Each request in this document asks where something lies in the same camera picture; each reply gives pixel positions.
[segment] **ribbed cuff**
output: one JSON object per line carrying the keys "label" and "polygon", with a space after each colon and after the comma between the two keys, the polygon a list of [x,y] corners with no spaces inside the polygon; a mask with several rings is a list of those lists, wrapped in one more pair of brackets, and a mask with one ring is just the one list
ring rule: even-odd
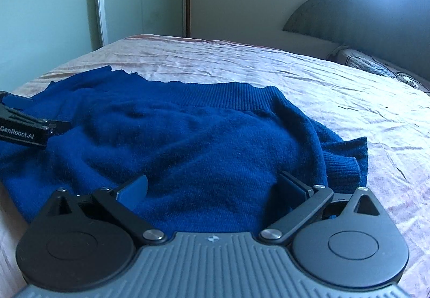
{"label": "ribbed cuff", "polygon": [[355,157],[323,152],[328,186],[335,193],[353,193],[360,186],[361,170]]}

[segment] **logo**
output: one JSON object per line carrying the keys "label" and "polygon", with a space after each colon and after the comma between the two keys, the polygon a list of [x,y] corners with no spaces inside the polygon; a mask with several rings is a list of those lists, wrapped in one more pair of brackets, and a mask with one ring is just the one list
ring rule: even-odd
{"label": "logo", "polygon": [[207,238],[207,240],[210,241],[210,242],[212,242],[212,243],[214,243],[214,242],[217,242],[219,240],[219,237],[216,236],[216,235],[212,235],[212,236],[209,236]]}
{"label": "logo", "polygon": [[22,137],[22,138],[34,139],[34,134],[17,131],[14,128],[10,129],[10,128],[7,128],[5,126],[0,127],[0,132],[4,132],[4,133],[10,134],[10,135],[14,135],[14,136]]}

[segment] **metal screw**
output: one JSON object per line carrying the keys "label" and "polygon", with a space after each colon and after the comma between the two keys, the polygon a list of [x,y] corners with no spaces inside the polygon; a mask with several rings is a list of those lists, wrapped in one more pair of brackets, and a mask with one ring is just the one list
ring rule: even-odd
{"label": "metal screw", "polygon": [[278,240],[282,237],[282,232],[278,229],[264,229],[260,236],[266,240]]}
{"label": "metal screw", "polygon": [[143,233],[143,238],[150,241],[161,240],[164,237],[164,233],[158,229],[150,229]]}

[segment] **circular cover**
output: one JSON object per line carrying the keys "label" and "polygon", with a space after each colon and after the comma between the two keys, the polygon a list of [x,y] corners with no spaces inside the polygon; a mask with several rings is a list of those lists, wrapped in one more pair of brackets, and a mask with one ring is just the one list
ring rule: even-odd
{"label": "circular cover", "polygon": [[297,233],[292,254],[307,273],[327,284],[381,286],[397,280],[409,257],[406,243],[387,224],[342,215],[312,223]]}
{"label": "circular cover", "polygon": [[60,292],[86,290],[117,275],[130,262],[135,247],[121,228],[92,219],[80,224],[62,221],[20,241],[16,260],[30,284]]}

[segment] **gray gripper base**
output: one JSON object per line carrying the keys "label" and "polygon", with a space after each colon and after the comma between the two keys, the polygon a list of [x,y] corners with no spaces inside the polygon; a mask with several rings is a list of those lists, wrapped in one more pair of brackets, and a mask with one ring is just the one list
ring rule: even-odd
{"label": "gray gripper base", "polygon": [[16,298],[403,298],[401,288],[337,291],[314,282],[280,246],[250,233],[177,233],[162,246],[147,246],[128,271],[102,287],[57,293],[27,286]]}

